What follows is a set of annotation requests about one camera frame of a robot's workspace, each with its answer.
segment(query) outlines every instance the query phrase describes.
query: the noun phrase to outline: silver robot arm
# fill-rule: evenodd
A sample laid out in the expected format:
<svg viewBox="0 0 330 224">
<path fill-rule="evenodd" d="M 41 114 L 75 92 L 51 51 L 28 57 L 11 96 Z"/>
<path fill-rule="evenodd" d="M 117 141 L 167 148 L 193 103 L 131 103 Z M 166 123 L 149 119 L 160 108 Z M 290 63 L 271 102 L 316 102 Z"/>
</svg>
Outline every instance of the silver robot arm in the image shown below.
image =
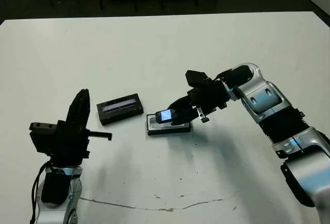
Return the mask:
<svg viewBox="0 0 330 224">
<path fill-rule="evenodd" d="M 297 199 L 303 205 L 315 206 L 321 223 L 329 224 L 329 139 L 302 120 L 304 114 L 292 108 L 279 89 L 263 78 L 256 65 L 243 65 L 249 67 L 253 76 L 236 88 L 224 83 L 230 98 L 241 99 L 254 121 L 272 140 L 277 156 L 287 158 L 281 170 Z"/>
<path fill-rule="evenodd" d="M 193 89 L 169 106 L 181 124 L 207 115 L 216 107 L 225 108 L 229 100 L 241 100 L 253 120 L 272 141 L 279 158 L 285 158 L 281 171 L 299 202 L 316 207 L 322 224 L 330 224 L 330 140 L 306 124 L 304 114 L 287 98 L 259 67 L 244 63 L 220 73 L 214 80 L 203 72 L 188 70 L 188 85 Z"/>
</svg>

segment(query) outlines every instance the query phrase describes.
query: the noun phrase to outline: smartphone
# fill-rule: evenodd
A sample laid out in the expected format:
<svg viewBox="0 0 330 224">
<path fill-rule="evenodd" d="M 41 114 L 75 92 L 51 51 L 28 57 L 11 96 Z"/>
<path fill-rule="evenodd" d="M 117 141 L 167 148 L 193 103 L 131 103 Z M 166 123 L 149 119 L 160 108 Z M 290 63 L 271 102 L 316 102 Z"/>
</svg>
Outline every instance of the smartphone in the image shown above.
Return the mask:
<svg viewBox="0 0 330 224">
<path fill-rule="evenodd" d="M 155 116 L 156 116 L 156 122 L 164 123 L 164 122 L 173 121 L 173 119 L 176 118 L 176 113 L 175 113 L 175 110 L 173 110 L 173 109 L 165 109 L 165 110 L 156 112 Z"/>
</svg>

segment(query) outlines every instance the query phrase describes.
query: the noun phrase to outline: white table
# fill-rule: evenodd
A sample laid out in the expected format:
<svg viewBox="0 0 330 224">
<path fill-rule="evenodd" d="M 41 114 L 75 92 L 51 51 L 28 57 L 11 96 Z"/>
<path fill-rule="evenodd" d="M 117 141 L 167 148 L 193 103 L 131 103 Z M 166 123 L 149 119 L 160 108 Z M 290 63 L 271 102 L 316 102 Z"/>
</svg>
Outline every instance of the white table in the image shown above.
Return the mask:
<svg viewBox="0 0 330 224">
<path fill-rule="evenodd" d="M 29 124 L 65 120 L 82 88 L 91 96 L 87 128 L 113 132 L 113 141 L 91 138 L 82 197 L 136 209 L 80 200 L 80 224 L 319 223 L 240 102 L 206 124 L 195 120 L 188 134 L 145 130 L 145 114 L 190 89 L 187 69 L 215 77 L 253 62 L 330 136 L 330 29 L 312 12 L 11 20 L 0 41 L 2 223 L 28 222 L 32 183 L 47 160 Z M 136 92 L 143 115 L 101 126 L 97 103 Z"/>
</svg>

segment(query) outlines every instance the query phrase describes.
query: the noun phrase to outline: black box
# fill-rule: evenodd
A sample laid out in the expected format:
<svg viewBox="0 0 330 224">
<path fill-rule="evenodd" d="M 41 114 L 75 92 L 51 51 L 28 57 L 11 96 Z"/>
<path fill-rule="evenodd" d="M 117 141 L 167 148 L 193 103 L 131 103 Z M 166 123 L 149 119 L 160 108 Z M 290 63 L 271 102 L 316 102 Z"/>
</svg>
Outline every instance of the black box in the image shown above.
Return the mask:
<svg viewBox="0 0 330 224">
<path fill-rule="evenodd" d="M 98 117 L 102 125 L 117 122 L 143 113 L 137 93 L 97 104 Z"/>
</svg>

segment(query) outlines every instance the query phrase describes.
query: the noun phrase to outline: black case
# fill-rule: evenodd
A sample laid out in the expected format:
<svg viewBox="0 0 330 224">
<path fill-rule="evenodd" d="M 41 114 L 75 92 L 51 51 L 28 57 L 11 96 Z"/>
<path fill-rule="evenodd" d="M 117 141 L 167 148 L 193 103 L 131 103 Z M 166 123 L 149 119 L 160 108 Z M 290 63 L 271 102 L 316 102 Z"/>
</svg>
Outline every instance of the black case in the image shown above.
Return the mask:
<svg viewBox="0 0 330 224">
<path fill-rule="evenodd" d="M 127 106 L 127 107 L 123 107 L 120 109 L 116 109 L 110 112 L 103 112 L 103 107 L 111 105 L 111 104 L 115 104 L 115 103 L 120 103 L 123 102 L 125 100 L 130 100 L 130 99 L 135 99 L 136 103 L 132 106 Z M 142 114 L 143 113 L 143 107 L 141 104 L 141 101 L 139 99 L 139 96 L 137 93 L 132 94 L 132 95 L 128 95 L 122 98 L 118 98 L 118 99 L 114 99 L 108 102 L 104 102 L 101 104 L 97 104 L 97 112 L 98 112 L 98 117 L 100 119 L 100 122 L 102 125 L 106 125 L 112 122 L 117 122 L 120 120 L 123 120 L 125 118 L 129 118 L 132 116 L 136 116 L 138 114 Z"/>
</svg>

